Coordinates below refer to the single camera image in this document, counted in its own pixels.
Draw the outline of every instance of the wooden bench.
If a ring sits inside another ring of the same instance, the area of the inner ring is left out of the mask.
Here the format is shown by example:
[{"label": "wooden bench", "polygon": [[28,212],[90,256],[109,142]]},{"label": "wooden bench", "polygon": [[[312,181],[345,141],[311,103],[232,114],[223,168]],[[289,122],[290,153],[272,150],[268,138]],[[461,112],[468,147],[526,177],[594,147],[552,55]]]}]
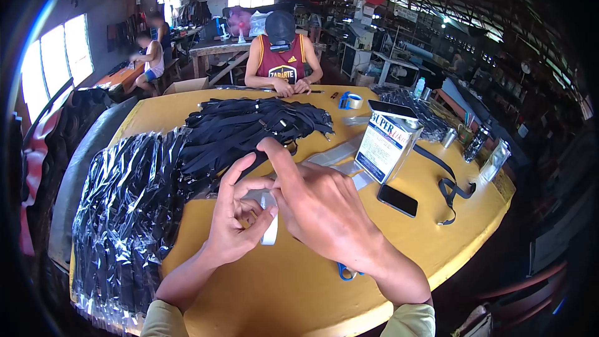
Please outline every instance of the wooden bench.
[{"label": "wooden bench", "polygon": [[181,80],[181,68],[178,63],[179,59],[175,58],[164,64],[164,73],[156,80],[158,91],[162,94],[176,78],[177,81]]}]

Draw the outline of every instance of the smartphone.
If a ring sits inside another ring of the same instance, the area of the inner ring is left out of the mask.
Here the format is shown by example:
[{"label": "smartphone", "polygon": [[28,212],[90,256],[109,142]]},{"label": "smartphone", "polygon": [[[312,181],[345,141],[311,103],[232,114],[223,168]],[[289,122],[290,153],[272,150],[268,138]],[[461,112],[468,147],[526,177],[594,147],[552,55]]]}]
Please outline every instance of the smartphone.
[{"label": "smartphone", "polygon": [[377,199],[389,207],[395,208],[409,217],[416,217],[418,201],[404,193],[395,190],[389,185],[382,185],[378,191]]},{"label": "smartphone", "polygon": [[368,100],[368,107],[370,107],[371,111],[379,115],[397,117],[404,120],[418,120],[418,116],[416,116],[410,107],[394,105],[393,103],[372,99]]}]

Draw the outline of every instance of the blue shorts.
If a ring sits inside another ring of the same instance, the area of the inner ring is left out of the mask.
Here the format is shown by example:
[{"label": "blue shorts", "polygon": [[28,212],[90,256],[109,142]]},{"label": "blue shorts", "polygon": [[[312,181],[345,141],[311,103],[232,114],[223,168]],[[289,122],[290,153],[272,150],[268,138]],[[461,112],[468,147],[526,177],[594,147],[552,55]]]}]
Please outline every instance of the blue shorts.
[{"label": "blue shorts", "polygon": [[144,76],[146,76],[146,79],[147,79],[148,82],[152,82],[153,80],[155,80],[156,78],[158,78],[154,74],[154,71],[151,70],[151,69],[148,69],[147,71],[145,71],[144,72]]}]

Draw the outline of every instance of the khaki shirt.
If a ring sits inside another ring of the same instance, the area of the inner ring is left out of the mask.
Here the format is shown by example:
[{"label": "khaki shirt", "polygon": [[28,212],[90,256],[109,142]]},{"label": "khaki shirt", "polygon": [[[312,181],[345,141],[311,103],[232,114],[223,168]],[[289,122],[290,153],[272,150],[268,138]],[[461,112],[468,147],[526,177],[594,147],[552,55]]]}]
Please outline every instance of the khaki shirt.
[{"label": "khaki shirt", "polygon": [[[435,335],[435,310],[430,305],[402,305],[387,322],[381,337]],[[183,314],[161,300],[150,304],[141,337],[188,337]]]}]

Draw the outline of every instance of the chair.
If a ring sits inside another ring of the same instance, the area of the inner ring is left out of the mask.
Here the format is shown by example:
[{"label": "chair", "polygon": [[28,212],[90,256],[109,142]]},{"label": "chair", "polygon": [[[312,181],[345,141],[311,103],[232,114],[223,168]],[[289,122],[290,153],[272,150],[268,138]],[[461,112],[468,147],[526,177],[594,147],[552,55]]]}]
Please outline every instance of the chair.
[{"label": "chair", "polygon": [[178,63],[179,59],[175,58],[164,65],[164,73],[156,80],[158,91],[162,94],[170,83],[181,80],[181,68]]},{"label": "chair", "polygon": [[564,261],[519,284],[481,294],[477,301],[489,302],[487,309],[493,315],[495,328],[498,332],[505,332],[548,305],[553,303],[553,308],[556,308],[561,304],[566,267],[567,262]]}]

